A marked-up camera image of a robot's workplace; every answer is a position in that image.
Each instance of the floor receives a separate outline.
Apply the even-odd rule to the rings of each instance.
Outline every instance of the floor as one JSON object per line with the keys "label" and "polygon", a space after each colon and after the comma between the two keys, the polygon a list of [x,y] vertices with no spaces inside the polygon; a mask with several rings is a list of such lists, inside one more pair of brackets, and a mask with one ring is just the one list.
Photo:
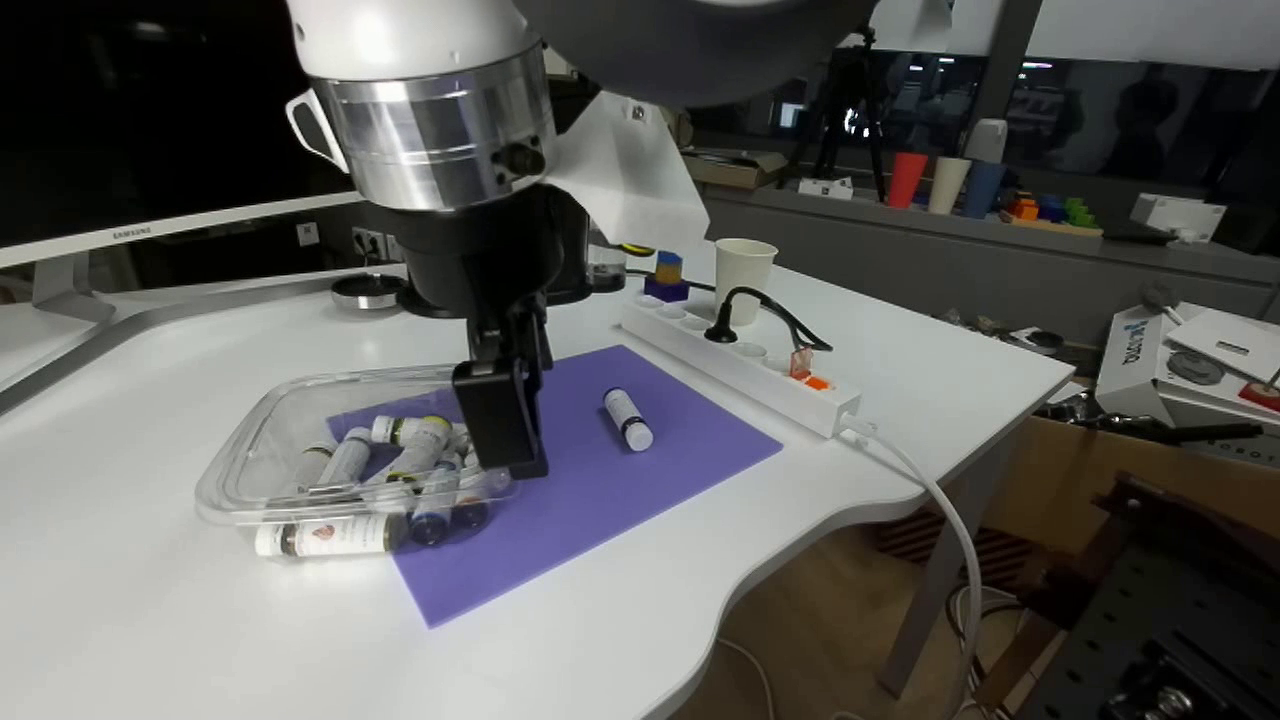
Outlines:
{"label": "floor", "polygon": [[[961,642],[945,620],[901,698],[877,685],[915,578],[915,565],[872,553],[847,527],[755,583],[718,636],[769,669],[776,720],[931,720],[945,717],[961,671]],[[987,665],[1017,623],[1017,613],[984,623]],[[698,693],[674,720],[769,720],[760,674],[745,654],[715,646]]]}

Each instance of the plastic tray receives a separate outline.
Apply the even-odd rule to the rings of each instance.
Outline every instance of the plastic tray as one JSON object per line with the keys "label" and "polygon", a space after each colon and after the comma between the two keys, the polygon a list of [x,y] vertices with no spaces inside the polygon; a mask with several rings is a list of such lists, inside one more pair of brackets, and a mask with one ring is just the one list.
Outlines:
{"label": "plastic tray", "polygon": [[389,369],[303,375],[271,388],[201,475],[201,514],[235,527],[269,520],[367,514],[356,497],[314,497],[323,456],[313,447],[330,447],[329,415],[441,391],[448,380],[451,369]]}

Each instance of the white cup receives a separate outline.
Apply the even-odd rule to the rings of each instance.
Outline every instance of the white cup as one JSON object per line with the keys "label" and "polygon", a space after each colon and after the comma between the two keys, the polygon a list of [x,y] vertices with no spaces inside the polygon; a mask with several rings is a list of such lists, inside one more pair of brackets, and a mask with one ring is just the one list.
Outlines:
{"label": "white cup", "polygon": [[926,191],[926,210],[931,216],[953,216],[957,195],[965,187],[965,174],[969,174],[969,158],[965,154],[940,154],[931,165],[931,191]]}
{"label": "white cup", "polygon": [[[749,238],[749,237],[724,237],[715,238],[715,306],[731,288],[755,288],[769,293],[769,267],[776,259],[772,242]],[[760,317],[755,294],[731,294],[731,323],[751,323]]]}

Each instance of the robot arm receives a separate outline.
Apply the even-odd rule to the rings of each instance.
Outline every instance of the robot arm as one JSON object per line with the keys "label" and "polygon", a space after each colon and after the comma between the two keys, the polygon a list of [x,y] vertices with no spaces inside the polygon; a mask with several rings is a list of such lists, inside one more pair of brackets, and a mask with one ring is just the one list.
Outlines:
{"label": "robot arm", "polygon": [[[599,200],[599,151],[559,154],[543,55],[552,39],[604,88],[666,102],[715,102],[772,88],[865,22],[872,0],[288,0],[291,39],[313,90],[288,102],[299,144],[345,167],[402,256],[422,317],[465,317],[470,361],[456,396],[485,467],[543,475],[536,391],[552,365],[543,337],[549,288],[581,288],[585,210],[559,187]],[[674,202],[636,202],[626,172],[650,185],[678,154],[610,154],[610,216],[599,227],[705,233],[670,224]]]}

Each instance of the white cable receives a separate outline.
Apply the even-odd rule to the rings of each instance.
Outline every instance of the white cable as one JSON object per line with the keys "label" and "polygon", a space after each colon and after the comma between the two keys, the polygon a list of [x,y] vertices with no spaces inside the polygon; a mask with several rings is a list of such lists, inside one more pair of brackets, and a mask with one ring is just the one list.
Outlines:
{"label": "white cable", "polygon": [[969,669],[973,669],[973,654],[975,654],[975,636],[979,636],[979,623],[984,623],[984,568],[975,558],[975,542],[973,542],[973,530],[965,525],[965,514],[957,511],[957,502],[948,501],[948,493],[926,480],[907,450],[901,450],[891,440],[885,440],[877,431],[877,425],[860,425],[860,434],[842,434],[850,440],[866,459],[877,465],[889,465],[896,467],[901,475],[907,475],[910,484],[920,484],[931,502],[945,511],[948,527],[957,530],[961,539],[961,553],[965,553],[965,572],[969,572],[969,607],[965,607],[965,627],[961,627],[961,681],[957,681],[957,698],[948,705],[953,710],[948,717],[965,717],[965,698],[969,698]]}
{"label": "white cable", "polygon": [[763,720],[776,720],[776,705],[772,705],[772,681],[769,681],[769,669],[734,639],[724,639],[718,636],[718,646],[728,646],[731,654],[749,658],[755,681],[760,681],[760,693],[763,693]]}

